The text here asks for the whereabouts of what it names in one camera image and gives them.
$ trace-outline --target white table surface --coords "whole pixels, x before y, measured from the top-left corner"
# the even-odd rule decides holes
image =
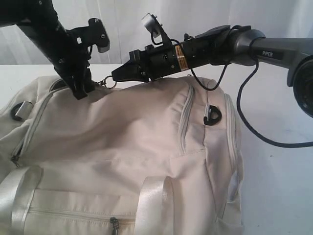
[[[119,65],[92,65],[100,81]],[[221,83],[235,101],[253,68],[230,65]],[[195,69],[217,79],[222,67]],[[179,77],[189,71],[172,75]],[[55,74],[51,65],[0,66],[0,107],[38,76]],[[287,69],[261,64],[243,92],[242,109],[258,131],[276,141],[313,141],[313,119],[296,104],[286,86]],[[118,87],[134,83],[121,83]],[[242,189],[245,235],[313,234],[313,148],[283,149],[262,142],[242,127],[245,180]]]

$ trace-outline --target white backdrop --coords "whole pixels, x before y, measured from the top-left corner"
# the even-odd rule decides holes
[[[66,29],[101,18],[111,39],[105,54],[93,53],[92,64],[125,63],[128,52],[150,44],[141,19],[158,16],[171,38],[197,35],[223,24],[252,25],[267,37],[313,37],[311,0],[52,0]],[[0,64],[49,64],[16,27],[0,28]]]

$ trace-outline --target yellow sticker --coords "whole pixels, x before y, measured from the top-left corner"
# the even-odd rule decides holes
[[[175,46],[176,56],[181,71],[188,70],[188,65],[184,53],[182,53],[180,46]]]

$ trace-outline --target cream duffel bag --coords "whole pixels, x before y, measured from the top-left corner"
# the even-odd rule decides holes
[[[190,76],[82,100],[38,78],[0,112],[0,164],[1,235],[243,231],[236,112]]]

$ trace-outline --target white strap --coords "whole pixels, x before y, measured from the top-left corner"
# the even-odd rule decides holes
[[[174,234],[174,197],[170,177],[145,179],[140,191],[134,234]]]
[[[38,166],[19,168],[0,184],[0,234],[24,234],[26,215],[41,173]]]

